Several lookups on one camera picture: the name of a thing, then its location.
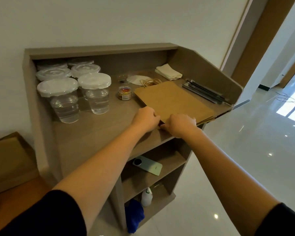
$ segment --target clear plastic lid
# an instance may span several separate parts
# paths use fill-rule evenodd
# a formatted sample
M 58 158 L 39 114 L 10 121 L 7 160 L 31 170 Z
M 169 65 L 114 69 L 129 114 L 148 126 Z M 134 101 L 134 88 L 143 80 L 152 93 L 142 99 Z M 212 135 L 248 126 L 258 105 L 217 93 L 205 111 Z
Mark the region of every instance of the clear plastic lid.
M 99 67 L 96 64 L 77 64 L 72 67 L 71 73 L 72 77 L 79 78 L 82 75 L 89 74 L 89 73 L 98 73 L 101 70 L 101 67 Z
M 68 68 L 48 68 L 42 69 L 36 73 L 37 79 L 40 81 L 51 80 L 51 79 L 61 79 L 71 76 L 71 70 Z
M 63 59 L 47 59 L 47 60 L 41 60 L 37 63 L 37 69 L 38 71 L 42 69 L 48 69 L 48 68 L 60 68 L 60 69 L 66 69 L 68 67 L 67 62 L 65 62 Z
M 89 73 L 78 79 L 79 85 L 84 89 L 104 89 L 111 85 L 111 78 L 103 73 Z
M 73 78 L 51 79 L 37 85 L 37 90 L 42 97 L 60 96 L 71 93 L 79 87 L 78 82 Z
M 76 64 L 93 64 L 94 60 L 90 59 L 89 57 L 79 57 L 73 58 L 68 61 L 69 66 L 74 66 Z

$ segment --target person's right arm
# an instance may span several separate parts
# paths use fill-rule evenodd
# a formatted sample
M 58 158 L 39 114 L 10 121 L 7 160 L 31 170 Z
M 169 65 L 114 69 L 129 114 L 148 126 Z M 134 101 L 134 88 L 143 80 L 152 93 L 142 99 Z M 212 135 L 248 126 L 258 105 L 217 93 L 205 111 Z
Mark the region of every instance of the person's right arm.
M 187 115 L 171 115 L 161 125 L 192 148 L 229 218 L 241 235 L 254 235 L 279 201 L 217 147 Z

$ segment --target forearm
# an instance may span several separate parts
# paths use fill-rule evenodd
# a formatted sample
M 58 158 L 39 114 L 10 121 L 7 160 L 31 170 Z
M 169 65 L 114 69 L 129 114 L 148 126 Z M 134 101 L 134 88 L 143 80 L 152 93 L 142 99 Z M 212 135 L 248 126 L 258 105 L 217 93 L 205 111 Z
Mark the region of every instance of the forearm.
M 183 139 L 192 148 L 228 216 L 241 235 L 254 235 L 279 202 L 244 169 L 194 127 Z
M 78 203 L 88 231 L 120 176 L 132 149 L 144 133 L 138 127 L 130 126 L 55 186 L 54 189 L 69 193 Z

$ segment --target human arm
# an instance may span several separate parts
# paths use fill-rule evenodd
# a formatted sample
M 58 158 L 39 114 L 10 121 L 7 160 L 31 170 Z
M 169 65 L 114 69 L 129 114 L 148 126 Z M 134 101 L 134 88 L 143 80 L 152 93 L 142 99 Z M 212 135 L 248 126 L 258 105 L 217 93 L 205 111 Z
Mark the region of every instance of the human arm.
M 154 116 L 152 108 L 139 109 L 124 132 L 53 188 L 65 191 L 75 199 L 87 231 L 113 189 L 135 144 L 146 132 L 152 131 L 159 120 L 160 116 Z
M 171 115 L 161 128 L 186 141 L 239 233 L 254 235 L 279 201 L 197 128 L 194 119 Z

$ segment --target black sleeve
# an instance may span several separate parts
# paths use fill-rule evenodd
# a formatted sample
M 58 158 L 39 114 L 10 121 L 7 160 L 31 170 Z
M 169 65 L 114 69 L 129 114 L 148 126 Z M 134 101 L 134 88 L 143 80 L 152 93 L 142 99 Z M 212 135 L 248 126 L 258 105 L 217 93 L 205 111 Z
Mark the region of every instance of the black sleeve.
M 260 235 L 295 235 L 295 212 L 280 203 L 264 218 L 255 236 Z
M 2 235 L 86 236 L 87 230 L 75 200 L 61 190 L 52 190 L 5 226 Z

